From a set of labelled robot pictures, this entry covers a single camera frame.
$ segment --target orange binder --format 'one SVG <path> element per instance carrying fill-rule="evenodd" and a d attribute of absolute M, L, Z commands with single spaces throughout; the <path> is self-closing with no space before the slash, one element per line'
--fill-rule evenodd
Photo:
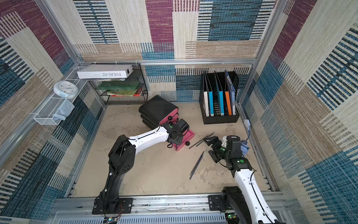
<path fill-rule="evenodd" d="M 225 91 L 225 97 L 226 97 L 226 103 L 227 103 L 227 110 L 229 111 L 229 115 L 232 115 L 232 113 L 231 113 L 230 96 L 229 96 L 229 92 L 228 92 L 228 91 Z"/>

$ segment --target white box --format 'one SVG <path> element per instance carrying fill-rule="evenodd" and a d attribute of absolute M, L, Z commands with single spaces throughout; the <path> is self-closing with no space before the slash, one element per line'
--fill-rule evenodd
<path fill-rule="evenodd" d="M 133 71 L 132 65 L 89 65 L 77 72 L 80 79 L 127 78 Z"/>

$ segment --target black file organizer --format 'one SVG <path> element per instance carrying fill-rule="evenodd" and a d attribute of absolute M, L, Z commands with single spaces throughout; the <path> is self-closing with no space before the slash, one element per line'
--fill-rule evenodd
<path fill-rule="evenodd" d="M 235 72 L 228 72 L 229 73 L 229 77 L 232 81 L 232 84 L 234 85 L 235 88 L 235 96 L 237 95 L 237 88 L 238 88 L 238 84 L 239 84 L 239 78 L 237 77 Z M 224 75 L 224 72 L 217 72 L 218 75 Z M 211 84 L 212 86 L 214 86 L 213 88 L 213 100 L 214 100 L 214 116 L 209 116 L 207 117 L 204 111 L 204 89 L 203 89 L 203 79 L 201 79 L 201 84 L 200 84 L 200 96 L 199 96 L 199 103 L 200 103 L 200 110 L 202 112 L 202 116 L 203 116 L 203 122 L 204 124 L 222 124 L 222 123 L 236 123 L 237 120 L 239 119 L 239 113 L 236 110 L 236 115 L 231 115 L 229 116 L 228 114 L 228 110 L 227 110 L 227 104 L 226 104 L 226 100 L 224 100 L 224 116 L 221 116 L 220 113 L 220 109 L 219 109 L 219 104 L 217 101 L 217 92 L 216 92 L 216 87 L 215 87 L 215 83 Z"/>

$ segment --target stick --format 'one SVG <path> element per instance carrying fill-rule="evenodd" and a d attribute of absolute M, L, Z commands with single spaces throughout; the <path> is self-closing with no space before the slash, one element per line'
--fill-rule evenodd
<path fill-rule="evenodd" d="M 195 166 L 194 166 L 194 168 L 193 168 L 193 171 L 190 173 L 190 178 L 189 178 L 189 180 L 192 179 L 192 177 L 193 177 L 193 175 L 194 175 L 196 169 L 198 168 L 199 163 L 200 163 L 201 159 L 203 158 L 203 156 L 204 156 L 204 151 L 203 151 L 202 154 L 200 155 L 200 157 L 199 157 L 197 163 L 195 164 Z"/>
<path fill-rule="evenodd" d="M 197 143 L 195 143 L 194 145 L 198 144 L 201 140 L 207 138 L 208 136 L 211 136 L 211 135 L 214 134 L 214 133 L 215 133 L 215 132 L 211 133 L 210 135 L 205 136 L 204 138 L 202 138 L 202 139 L 200 139 L 199 141 L 197 141 Z"/>
<path fill-rule="evenodd" d="M 195 171 L 195 167 L 198 165 L 199 160 L 200 160 L 200 157 L 199 157 L 197 163 L 195 163 L 195 166 L 194 166 L 194 168 L 192 169 L 192 171 L 190 172 L 189 176 Z"/>
<path fill-rule="evenodd" d="M 209 138 L 212 134 L 210 134 L 209 136 L 206 136 L 204 139 L 200 140 L 200 142 L 197 144 L 197 147 L 203 143 L 205 141 L 206 138 Z"/>

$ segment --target towel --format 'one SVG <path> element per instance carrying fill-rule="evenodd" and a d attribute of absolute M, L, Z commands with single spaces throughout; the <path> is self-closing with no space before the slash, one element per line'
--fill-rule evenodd
<path fill-rule="evenodd" d="M 53 119 L 55 121 L 66 120 L 66 117 L 70 115 L 73 109 L 74 105 L 71 103 L 71 101 L 65 99 L 57 109 L 56 113 L 53 115 Z"/>

